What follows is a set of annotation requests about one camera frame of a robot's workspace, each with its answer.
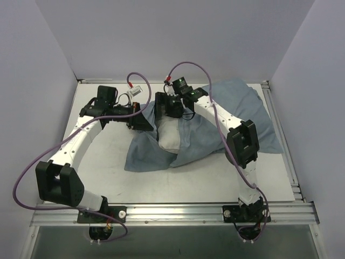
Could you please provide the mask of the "white pillow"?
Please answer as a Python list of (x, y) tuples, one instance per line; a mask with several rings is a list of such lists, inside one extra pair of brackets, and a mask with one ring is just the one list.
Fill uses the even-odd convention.
[(178, 119), (163, 116), (157, 124), (158, 145), (164, 151), (178, 154), (180, 150), (180, 133)]

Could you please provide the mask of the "blue pillowcase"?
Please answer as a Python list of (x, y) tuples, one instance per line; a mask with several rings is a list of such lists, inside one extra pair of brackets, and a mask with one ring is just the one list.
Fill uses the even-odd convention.
[[(261, 153), (283, 153), (272, 120), (256, 90), (241, 79), (219, 81), (203, 88), (210, 90), (215, 102), (235, 117), (255, 123)], [(154, 130), (139, 132), (132, 139), (125, 162), (126, 171), (160, 171), (186, 165), (212, 153), (224, 152), (218, 129), (200, 115), (195, 115), (190, 121), (178, 119), (180, 150), (178, 154), (164, 151), (158, 145), (158, 121), (154, 107), (154, 102), (150, 102), (142, 112)]]

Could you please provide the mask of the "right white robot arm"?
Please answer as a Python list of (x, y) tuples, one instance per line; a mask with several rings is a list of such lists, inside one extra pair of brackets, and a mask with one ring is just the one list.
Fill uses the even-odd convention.
[(169, 80), (167, 77), (164, 82), (167, 90), (155, 93), (156, 118), (163, 115), (181, 118), (187, 109), (192, 116), (200, 115), (218, 129), (225, 155), (238, 171), (240, 217), (251, 221), (258, 215), (255, 203), (261, 197), (256, 175), (259, 141), (254, 122), (244, 121), (226, 111), (210, 96), (210, 90), (193, 88), (183, 77), (173, 82)]

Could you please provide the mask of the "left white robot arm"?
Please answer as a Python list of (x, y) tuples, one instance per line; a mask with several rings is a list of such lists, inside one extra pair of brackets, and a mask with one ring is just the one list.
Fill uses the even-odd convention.
[(77, 170), (96, 136), (111, 122), (124, 122), (130, 130), (152, 131), (153, 126), (141, 113), (140, 104), (117, 104), (118, 91), (98, 86), (96, 97), (80, 111), (68, 141), (47, 161), (36, 165), (39, 197), (43, 201), (89, 210), (97, 222), (109, 216), (107, 198), (87, 191)]

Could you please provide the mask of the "aluminium back rail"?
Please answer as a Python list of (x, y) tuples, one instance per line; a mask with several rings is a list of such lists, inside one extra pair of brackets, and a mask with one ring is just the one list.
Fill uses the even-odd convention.
[(80, 83), (83, 84), (96, 84), (96, 83), (105, 83), (105, 82), (112, 82), (111, 78), (86, 78), (86, 79), (79, 79)]

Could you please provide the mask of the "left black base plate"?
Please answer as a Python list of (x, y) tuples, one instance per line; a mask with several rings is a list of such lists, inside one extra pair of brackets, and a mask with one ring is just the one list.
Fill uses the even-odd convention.
[[(107, 216), (111, 216), (116, 220), (125, 223), (126, 216), (127, 216), (127, 207), (126, 206), (110, 206), (100, 211), (100, 213), (105, 214)], [(79, 211), (77, 217), (78, 223), (110, 223), (112, 222), (111, 219), (99, 216), (94, 213), (86, 212), (86, 211)]]

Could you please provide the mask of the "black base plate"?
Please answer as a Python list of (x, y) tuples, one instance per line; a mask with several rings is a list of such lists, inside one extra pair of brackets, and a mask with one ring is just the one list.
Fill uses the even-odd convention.
[[(107, 216), (111, 216), (116, 220), (125, 223), (126, 216), (127, 216), (127, 207), (126, 206), (110, 206), (100, 211), (100, 213), (105, 214)], [(86, 212), (86, 211), (79, 211), (77, 217), (78, 223), (110, 223), (112, 222), (111, 219), (99, 216), (94, 213)]]
[(222, 206), (223, 221), (226, 223), (258, 223), (263, 222), (267, 212), (267, 205), (261, 197), (250, 205)]

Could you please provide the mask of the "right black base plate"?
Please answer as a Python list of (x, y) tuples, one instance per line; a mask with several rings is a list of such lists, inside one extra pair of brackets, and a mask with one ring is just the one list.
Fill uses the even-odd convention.
[(258, 223), (263, 222), (267, 212), (267, 205), (261, 197), (250, 205), (222, 206), (223, 221), (226, 223)]

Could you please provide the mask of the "aluminium front rail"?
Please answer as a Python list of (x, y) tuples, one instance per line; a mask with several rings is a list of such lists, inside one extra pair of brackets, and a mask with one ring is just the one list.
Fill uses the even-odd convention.
[[(127, 207), (125, 225), (134, 226), (220, 226), (224, 223), (223, 207), (232, 203), (153, 203), (130, 204)], [(272, 225), (309, 225), (320, 223), (316, 208), (310, 202), (279, 202), (269, 204)], [(88, 226), (104, 227), (103, 222), (79, 221), (81, 214), (74, 209), (35, 211), (32, 226)]]

